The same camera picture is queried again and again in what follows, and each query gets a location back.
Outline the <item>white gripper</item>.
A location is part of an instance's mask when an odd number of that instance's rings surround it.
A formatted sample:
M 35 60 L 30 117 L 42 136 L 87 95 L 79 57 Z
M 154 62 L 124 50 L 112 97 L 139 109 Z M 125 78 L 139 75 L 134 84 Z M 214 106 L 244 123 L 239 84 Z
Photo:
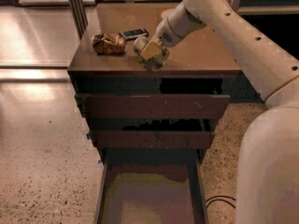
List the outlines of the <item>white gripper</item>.
M 145 41 L 140 45 L 139 55 L 145 61 L 152 58 L 166 59 L 168 50 L 165 47 L 172 48 L 190 33 L 205 27 L 206 25 L 201 20 L 195 18 L 184 4 L 180 3 L 173 9 L 167 20 L 162 20 L 159 23 L 155 35 L 152 37 L 159 39 L 164 46 L 156 42 Z

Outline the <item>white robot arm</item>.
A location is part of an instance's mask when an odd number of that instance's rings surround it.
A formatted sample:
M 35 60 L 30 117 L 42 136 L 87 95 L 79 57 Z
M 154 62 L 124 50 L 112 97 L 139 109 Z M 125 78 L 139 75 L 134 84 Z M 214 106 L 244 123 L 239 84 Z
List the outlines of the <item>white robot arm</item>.
M 214 30 L 267 106 L 240 147 L 235 224 L 299 224 L 297 60 L 235 13 L 232 0 L 182 0 L 135 50 L 160 62 L 196 23 Z

